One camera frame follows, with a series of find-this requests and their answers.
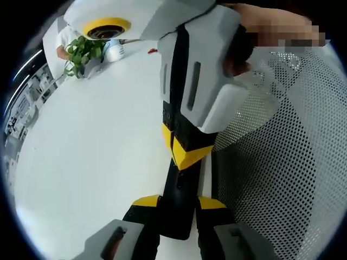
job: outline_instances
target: potted plant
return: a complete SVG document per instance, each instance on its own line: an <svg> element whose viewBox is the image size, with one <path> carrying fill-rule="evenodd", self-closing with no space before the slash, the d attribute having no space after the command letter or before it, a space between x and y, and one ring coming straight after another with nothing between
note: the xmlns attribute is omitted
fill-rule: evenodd
<svg viewBox="0 0 347 260"><path fill-rule="evenodd" d="M65 73L68 76L75 75L78 79L84 77L86 66L90 61L94 61L93 65L103 61L102 50L104 46L105 41L91 41L83 36L74 39L67 49L73 67L71 69L66 68Z"/></svg>

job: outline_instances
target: white pot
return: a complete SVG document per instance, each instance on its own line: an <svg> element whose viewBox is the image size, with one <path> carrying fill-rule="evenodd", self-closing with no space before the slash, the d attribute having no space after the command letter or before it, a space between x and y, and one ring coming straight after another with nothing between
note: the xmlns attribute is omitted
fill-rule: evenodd
<svg viewBox="0 0 347 260"><path fill-rule="evenodd" d="M105 60L108 62L115 62L122 59L124 56L124 47L121 44L109 47L105 52Z"/></svg>

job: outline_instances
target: yellow ring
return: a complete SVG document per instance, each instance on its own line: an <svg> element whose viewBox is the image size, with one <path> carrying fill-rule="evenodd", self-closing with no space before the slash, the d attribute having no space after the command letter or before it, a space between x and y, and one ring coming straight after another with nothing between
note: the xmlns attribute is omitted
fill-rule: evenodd
<svg viewBox="0 0 347 260"><path fill-rule="evenodd" d="M128 22L127 20L124 20L122 18L117 18L117 17L107 17L107 18L100 18L100 19L96 19L92 22L89 22L85 25L85 27L83 28L83 33L85 35L88 35L88 33L97 28L97 27L102 27L102 26L106 26L106 25L116 25L116 26L120 26L124 29L124 32L128 31L131 23Z"/></svg>

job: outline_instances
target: mesh screen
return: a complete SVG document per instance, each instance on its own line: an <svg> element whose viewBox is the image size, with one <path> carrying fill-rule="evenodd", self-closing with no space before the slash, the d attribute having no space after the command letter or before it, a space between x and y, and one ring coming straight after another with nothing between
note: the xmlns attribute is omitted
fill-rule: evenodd
<svg viewBox="0 0 347 260"><path fill-rule="evenodd" d="M257 49L249 62L261 91L217 137L214 197L281 259L315 259L347 209L345 76L321 49Z"/></svg>

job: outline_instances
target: hand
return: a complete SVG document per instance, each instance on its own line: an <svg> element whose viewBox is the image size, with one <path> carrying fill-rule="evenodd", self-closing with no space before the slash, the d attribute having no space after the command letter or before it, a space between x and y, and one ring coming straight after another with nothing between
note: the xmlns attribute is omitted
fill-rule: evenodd
<svg viewBox="0 0 347 260"><path fill-rule="evenodd" d="M63 46L56 49L57 56L63 60L70 61L70 55L64 50Z"/></svg>
<svg viewBox="0 0 347 260"><path fill-rule="evenodd" d="M325 45L325 35L304 16L249 4L224 6L241 14L241 24L248 33L256 33L255 46L278 46L279 40L309 40L311 46Z"/></svg>

